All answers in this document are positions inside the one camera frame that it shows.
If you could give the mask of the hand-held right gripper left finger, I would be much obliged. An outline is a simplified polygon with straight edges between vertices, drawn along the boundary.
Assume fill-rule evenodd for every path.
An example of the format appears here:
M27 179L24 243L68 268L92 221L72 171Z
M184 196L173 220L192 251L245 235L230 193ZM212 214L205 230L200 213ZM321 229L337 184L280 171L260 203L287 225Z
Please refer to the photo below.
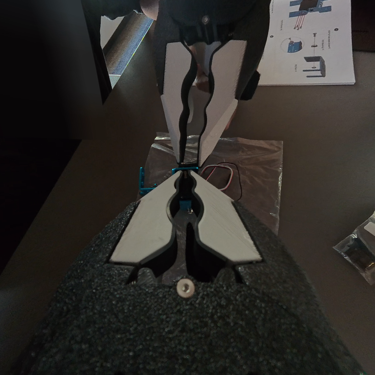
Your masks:
M177 171L140 199L110 257L111 263L141 266L171 247L176 229L169 204L176 194L175 184L180 176L181 171Z

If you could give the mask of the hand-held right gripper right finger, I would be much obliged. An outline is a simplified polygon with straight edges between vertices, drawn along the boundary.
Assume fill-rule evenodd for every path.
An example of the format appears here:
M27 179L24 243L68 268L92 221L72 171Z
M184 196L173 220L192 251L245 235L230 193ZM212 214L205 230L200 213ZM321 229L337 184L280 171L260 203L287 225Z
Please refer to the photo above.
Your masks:
M262 257L234 207L233 200L195 172L192 209L196 215L195 240L204 251L225 264L261 262Z

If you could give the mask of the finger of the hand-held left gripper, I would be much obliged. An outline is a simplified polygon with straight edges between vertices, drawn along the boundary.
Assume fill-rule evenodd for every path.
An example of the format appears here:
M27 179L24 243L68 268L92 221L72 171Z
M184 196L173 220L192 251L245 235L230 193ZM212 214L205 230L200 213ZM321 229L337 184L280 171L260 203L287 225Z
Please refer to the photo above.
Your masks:
M196 78L196 60L181 42L166 45L163 94L166 123L177 163L183 163L190 116L189 92Z
M213 92L205 108L205 128L199 138L199 166L212 153L237 108L236 90L245 49L245 40L230 40L211 56L209 73Z

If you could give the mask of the blue perforated metal bracket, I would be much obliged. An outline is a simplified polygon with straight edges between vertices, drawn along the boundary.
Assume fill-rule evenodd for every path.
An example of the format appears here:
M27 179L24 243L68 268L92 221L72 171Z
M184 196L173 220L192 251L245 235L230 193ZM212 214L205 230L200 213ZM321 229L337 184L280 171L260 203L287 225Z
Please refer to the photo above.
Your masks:
M155 183L151 187L145 187L144 178L145 178L145 170L144 170L144 167L141 167L139 169L139 181L138 181L138 187L139 187L138 190L139 190L139 195L141 197L145 196L146 194L148 194L149 192L151 192L158 186L158 184Z

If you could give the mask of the person's left forearm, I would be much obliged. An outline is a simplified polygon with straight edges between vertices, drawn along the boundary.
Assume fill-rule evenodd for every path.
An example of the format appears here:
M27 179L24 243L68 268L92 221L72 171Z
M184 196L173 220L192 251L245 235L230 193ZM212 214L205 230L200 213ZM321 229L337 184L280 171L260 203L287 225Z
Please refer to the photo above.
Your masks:
M156 20L159 11L159 0L140 0L140 7L147 17Z

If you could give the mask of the person's left hand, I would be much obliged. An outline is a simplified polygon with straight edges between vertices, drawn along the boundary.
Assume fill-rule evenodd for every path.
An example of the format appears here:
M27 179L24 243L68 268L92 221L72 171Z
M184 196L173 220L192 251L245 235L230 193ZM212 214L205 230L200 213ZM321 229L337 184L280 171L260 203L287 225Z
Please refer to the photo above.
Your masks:
M192 84L193 87L196 87L198 90L210 93L210 87L209 87L209 78L204 73L202 67L199 63L197 63L197 73L196 78Z

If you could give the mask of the large clear plastic bag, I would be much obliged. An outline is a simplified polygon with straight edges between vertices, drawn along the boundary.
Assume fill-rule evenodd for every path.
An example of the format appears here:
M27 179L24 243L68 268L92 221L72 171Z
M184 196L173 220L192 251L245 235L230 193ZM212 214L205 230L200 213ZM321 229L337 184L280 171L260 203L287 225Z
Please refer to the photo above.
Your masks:
M239 201L275 234L279 230L280 191L282 184L282 141L221 138L212 154L199 169L204 179ZM177 167L168 133L157 133L146 160L144 186L160 185Z

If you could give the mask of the white instruction manual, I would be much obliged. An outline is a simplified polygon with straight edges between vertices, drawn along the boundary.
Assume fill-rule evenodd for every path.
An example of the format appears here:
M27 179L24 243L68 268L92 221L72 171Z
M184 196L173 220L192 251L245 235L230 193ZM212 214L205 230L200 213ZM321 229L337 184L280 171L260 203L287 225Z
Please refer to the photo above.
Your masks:
M272 0L260 86L353 85L350 0Z

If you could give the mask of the dark brown flat case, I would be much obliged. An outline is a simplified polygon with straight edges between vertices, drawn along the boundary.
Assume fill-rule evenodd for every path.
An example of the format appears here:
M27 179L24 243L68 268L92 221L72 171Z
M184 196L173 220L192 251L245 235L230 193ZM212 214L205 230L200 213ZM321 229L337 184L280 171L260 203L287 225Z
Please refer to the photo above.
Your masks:
M351 30L354 51L375 52L375 1L351 1Z

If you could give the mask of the zip bag with black parts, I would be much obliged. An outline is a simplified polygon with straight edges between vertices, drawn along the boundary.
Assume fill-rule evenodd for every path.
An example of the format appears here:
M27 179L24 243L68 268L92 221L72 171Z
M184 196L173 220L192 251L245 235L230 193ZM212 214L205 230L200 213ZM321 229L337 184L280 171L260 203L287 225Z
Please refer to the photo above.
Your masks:
M375 214L333 247L370 285L375 283Z

